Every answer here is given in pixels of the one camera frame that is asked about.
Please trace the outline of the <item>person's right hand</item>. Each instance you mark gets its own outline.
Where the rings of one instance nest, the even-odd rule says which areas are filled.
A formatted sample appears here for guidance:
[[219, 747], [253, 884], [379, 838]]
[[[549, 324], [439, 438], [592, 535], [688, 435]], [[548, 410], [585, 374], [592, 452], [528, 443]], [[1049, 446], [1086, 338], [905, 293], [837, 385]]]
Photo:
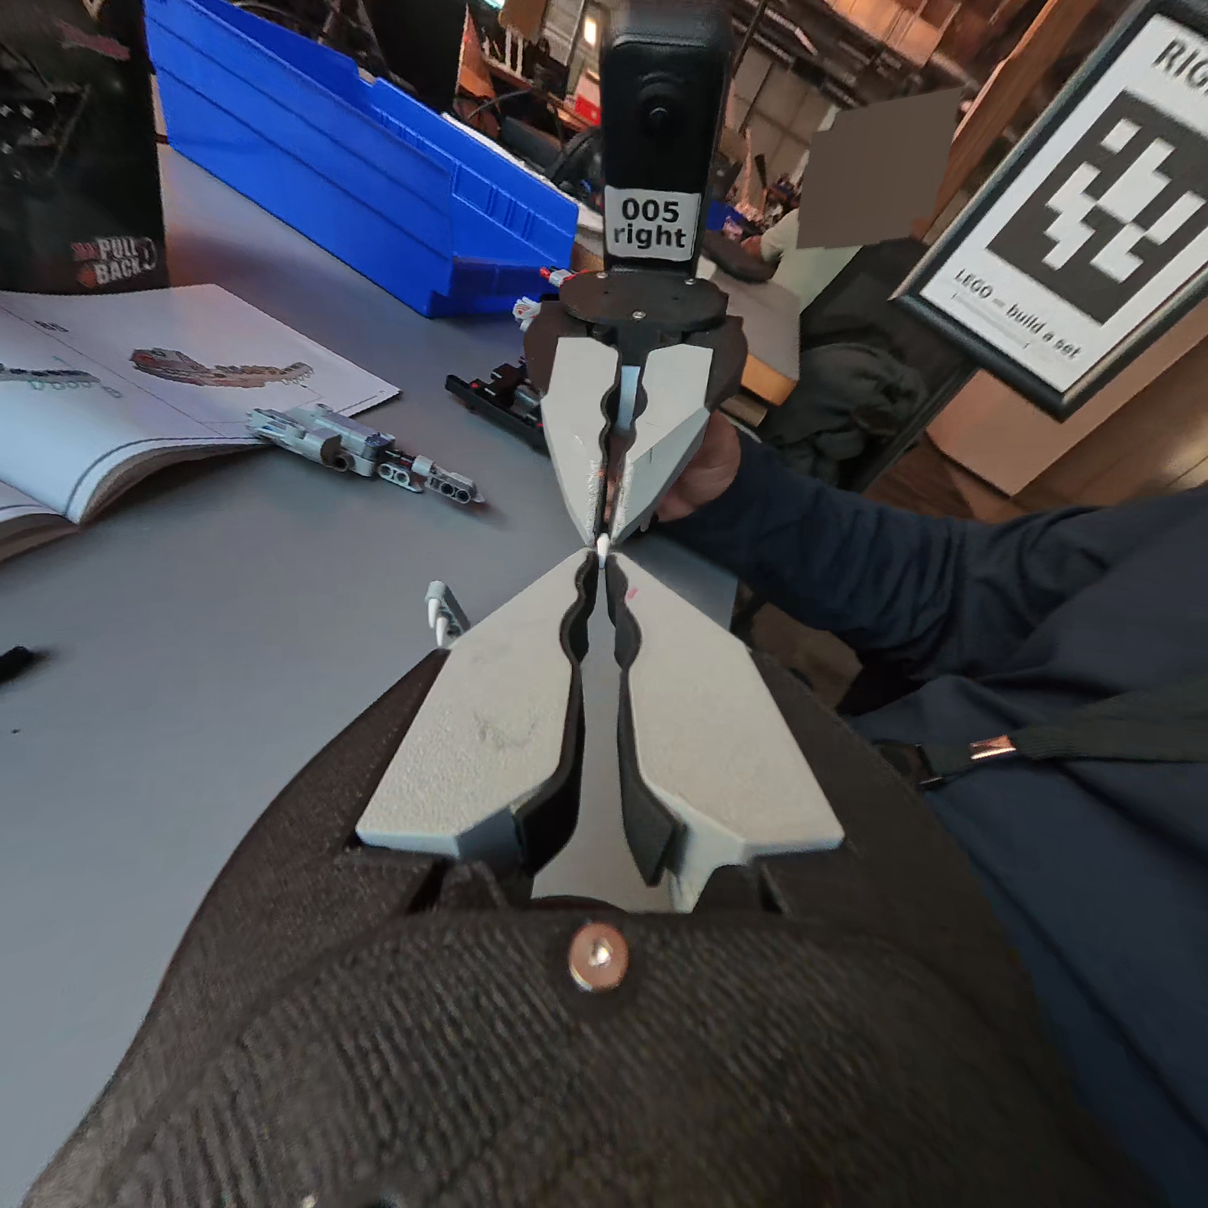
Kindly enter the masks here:
[[702, 441], [656, 508], [660, 522], [679, 521], [727, 491], [740, 469], [741, 440], [729, 416], [710, 415]]

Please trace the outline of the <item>person's right forearm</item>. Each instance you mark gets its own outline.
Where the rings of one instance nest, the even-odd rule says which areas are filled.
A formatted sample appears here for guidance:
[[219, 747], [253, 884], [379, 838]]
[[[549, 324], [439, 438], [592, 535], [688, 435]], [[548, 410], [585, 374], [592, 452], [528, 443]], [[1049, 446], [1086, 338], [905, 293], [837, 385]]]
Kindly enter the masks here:
[[860, 658], [1079, 702], [1205, 672], [1203, 486], [990, 524], [882, 505], [740, 440], [730, 488], [659, 529]]

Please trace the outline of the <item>black jacket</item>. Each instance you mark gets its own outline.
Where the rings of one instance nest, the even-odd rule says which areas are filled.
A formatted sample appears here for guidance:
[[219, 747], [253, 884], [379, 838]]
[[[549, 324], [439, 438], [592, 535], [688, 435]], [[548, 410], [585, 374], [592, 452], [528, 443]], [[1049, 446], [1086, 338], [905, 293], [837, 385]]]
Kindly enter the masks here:
[[784, 454], [849, 460], [871, 440], [896, 435], [927, 396], [924, 376], [894, 344], [852, 335], [809, 341], [796, 387], [759, 433]]

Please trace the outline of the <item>grey lego jaw assembly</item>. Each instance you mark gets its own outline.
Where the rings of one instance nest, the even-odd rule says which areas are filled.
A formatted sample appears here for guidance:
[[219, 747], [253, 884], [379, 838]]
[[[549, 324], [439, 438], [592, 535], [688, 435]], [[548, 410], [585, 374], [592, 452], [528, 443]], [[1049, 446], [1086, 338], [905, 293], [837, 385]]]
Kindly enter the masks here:
[[445, 580], [432, 580], [428, 585], [426, 621], [437, 649], [450, 649], [471, 627], [468, 614]]

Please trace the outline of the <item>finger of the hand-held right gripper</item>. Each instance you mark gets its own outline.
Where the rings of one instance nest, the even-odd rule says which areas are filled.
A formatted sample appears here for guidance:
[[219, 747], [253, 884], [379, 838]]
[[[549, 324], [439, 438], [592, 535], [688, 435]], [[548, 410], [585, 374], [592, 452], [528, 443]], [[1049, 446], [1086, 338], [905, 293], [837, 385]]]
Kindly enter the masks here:
[[621, 382], [618, 349], [590, 337], [559, 337], [542, 421], [567, 511], [584, 546], [610, 549], [606, 508], [612, 416]]
[[640, 373], [645, 408], [610, 468], [609, 540], [618, 546], [654, 515], [699, 449], [709, 422], [713, 351], [670, 344], [651, 351]]

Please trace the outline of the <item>blue plastic bin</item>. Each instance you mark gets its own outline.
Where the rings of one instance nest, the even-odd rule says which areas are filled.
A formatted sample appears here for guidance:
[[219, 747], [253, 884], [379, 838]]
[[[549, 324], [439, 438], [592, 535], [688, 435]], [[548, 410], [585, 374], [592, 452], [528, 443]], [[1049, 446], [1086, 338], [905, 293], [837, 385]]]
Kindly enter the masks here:
[[231, 3], [144, 4], [176, 152], [428, 318], [570, 266], [578, 204], [476, 131]]

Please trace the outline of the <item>person's dark blue torso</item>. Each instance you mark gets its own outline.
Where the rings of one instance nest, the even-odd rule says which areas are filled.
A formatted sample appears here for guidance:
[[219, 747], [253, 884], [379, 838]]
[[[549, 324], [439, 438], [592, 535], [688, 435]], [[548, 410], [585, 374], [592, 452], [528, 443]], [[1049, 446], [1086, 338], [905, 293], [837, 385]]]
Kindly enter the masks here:
[[1205, 705], [941, 678], [857, 721], [915, 763], [1004, 917], [1082, 1095], [1171, 1204], [1205, 1204]]

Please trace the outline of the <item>black lego set box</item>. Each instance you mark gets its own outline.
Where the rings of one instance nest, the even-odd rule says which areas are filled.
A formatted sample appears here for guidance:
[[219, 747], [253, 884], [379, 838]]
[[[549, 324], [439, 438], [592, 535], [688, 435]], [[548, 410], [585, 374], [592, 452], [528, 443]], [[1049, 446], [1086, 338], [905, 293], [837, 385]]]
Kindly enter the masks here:
[[2, 288], [170, 284], [144, 3], [2, 3]]

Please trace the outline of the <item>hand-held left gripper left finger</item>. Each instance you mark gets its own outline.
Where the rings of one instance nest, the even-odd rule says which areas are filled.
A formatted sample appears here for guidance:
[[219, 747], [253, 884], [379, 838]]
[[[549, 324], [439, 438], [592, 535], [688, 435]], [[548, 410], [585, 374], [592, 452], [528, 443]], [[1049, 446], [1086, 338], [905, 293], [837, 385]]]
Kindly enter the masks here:
[[442, 650], [354, 834], [365, 847], [534, 877], [573, 836], [582, 660], [598, 555], [582, 549]]

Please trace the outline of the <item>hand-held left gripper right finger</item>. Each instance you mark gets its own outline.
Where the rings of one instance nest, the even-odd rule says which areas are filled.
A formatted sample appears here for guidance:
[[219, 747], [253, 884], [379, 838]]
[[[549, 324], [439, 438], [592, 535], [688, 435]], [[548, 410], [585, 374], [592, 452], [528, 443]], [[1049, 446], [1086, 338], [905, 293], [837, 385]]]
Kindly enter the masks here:
[[843, 825], [748, 646], [621, 552], [606, 575], [623, 825], [642, 878], [690, 911], [720, 867], [838, 849]]

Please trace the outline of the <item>grey lego motor assembly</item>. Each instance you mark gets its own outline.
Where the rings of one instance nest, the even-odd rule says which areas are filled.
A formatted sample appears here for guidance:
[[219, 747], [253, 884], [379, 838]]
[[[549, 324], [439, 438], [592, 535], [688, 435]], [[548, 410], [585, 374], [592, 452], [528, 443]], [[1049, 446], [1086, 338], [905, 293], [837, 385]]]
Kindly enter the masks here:
[[393, 435], [364, 426], [315, 402], [287, 412], [253, 408], [247, 426], [258, 440], [276, 444], [340, 474], [382, 479], [411, 493], [436, 493], [459, 505], [484, 505], [471, 477], [448, 471], [429, 457], [401, 449]]

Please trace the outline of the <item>wooden table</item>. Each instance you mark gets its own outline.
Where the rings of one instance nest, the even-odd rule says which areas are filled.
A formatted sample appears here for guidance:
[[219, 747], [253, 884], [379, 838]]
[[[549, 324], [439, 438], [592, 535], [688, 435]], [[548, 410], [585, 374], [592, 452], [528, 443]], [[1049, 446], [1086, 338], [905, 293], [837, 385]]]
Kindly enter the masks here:
[[727, 294], [727, 315], [741, 321], [748, 357], [741, 369], [726, 369], [723, 382], [765, 405], [787, 402], [799, 379], [799, 298], [768, 280], [735, 279], [716, 268], [698, 276]]

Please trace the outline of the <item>black office chair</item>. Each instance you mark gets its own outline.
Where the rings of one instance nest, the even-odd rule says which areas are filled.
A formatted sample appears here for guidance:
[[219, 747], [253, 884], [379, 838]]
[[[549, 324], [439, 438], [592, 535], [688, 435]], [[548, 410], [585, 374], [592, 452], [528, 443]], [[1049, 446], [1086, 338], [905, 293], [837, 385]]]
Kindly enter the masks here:
[[924, 376], [929, 385], [927, 399], [896, 435], [871, 440], [865, 451], [849, 460], [794, 457], [776, 449], [794, 472], [821, 479], [840, 490], [868, 490], [922, 438], [927, 426], [969, 380], [974, 366], [961, 349], [893, 299], [924, 251], [924, 245], [915, 238], [890, 240], [862, 249], [801, 312], [799, 354], [809, 341], [837, 340], [843, 335], [894, 344], [899, 355]]

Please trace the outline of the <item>framed marker sign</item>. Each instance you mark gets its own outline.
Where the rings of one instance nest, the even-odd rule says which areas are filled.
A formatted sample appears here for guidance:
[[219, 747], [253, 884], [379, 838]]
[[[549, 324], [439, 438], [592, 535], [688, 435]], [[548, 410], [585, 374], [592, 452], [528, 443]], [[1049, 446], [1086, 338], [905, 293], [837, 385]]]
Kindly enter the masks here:
[[1205, 299], [1205, 32], [1133, 3], [893, 294], [1057, 421]]

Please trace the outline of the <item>lego instruction booklet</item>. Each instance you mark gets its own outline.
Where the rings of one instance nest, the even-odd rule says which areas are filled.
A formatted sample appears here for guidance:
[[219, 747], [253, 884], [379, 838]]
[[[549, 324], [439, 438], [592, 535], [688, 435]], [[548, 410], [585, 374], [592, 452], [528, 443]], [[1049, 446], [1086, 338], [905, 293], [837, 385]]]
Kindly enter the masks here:
[[2, 557], [148, 474], [259, 446], [256, 408], [357, 416], [400, 387], [214, 284], [2, 293]]

